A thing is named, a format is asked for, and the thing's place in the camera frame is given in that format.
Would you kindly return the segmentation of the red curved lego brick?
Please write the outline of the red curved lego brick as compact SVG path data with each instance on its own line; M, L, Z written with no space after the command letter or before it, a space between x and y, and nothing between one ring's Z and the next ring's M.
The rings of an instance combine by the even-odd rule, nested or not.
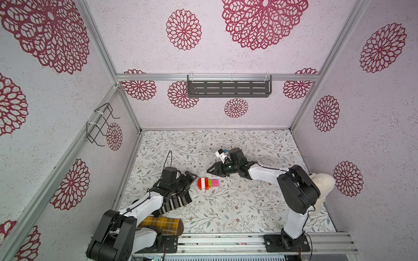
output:
M199 188L199 190L205 190L204 178L199 178L199 180L198 180L198 188Z

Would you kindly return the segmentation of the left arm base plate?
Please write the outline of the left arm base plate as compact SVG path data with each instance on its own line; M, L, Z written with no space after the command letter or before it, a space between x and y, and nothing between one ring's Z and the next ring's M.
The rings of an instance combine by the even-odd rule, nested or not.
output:
M178 236L158 236L153 246L141 250L141 253L177 253Z

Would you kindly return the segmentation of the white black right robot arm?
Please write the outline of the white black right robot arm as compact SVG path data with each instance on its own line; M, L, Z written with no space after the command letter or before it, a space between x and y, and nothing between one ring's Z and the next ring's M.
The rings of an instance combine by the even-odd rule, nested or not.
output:
M246 179L278 184L290 208L282 229L283 236L296 240L303 235L309 214L315 210L321 192L301 166L293 165L287 170L263 166L256 161L249 161L239 148L220 149L216 157L219 161L207 169L208 174L218 177L239 174Z

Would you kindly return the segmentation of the pink lego brick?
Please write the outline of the pink lego brick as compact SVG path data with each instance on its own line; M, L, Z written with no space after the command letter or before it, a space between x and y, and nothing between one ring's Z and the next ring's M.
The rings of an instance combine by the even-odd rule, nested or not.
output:
M217 180L217 179L213 179L213 180L212 180L212 186L213 186L213 187L218 187L218 186L219 186L219 180Z

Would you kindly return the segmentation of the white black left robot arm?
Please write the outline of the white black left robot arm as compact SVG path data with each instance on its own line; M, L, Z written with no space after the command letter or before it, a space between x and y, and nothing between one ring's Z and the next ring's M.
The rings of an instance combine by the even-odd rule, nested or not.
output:
M189 197L189 188L198 178L189 171L165 167L162 176L145 196L119 211L108 210L87 248L87 257L94 261L128 261L132 254L175 253L178 236L165 235L159 228L138 228L147 217L162 207L180 205Z

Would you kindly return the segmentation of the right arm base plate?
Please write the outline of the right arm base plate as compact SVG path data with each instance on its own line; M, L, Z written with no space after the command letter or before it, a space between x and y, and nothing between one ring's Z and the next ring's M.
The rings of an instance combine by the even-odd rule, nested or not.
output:
M311 251L310 241L303 233L297 239L281 234L266 234L263 236L267 252L297 252L308 253Z

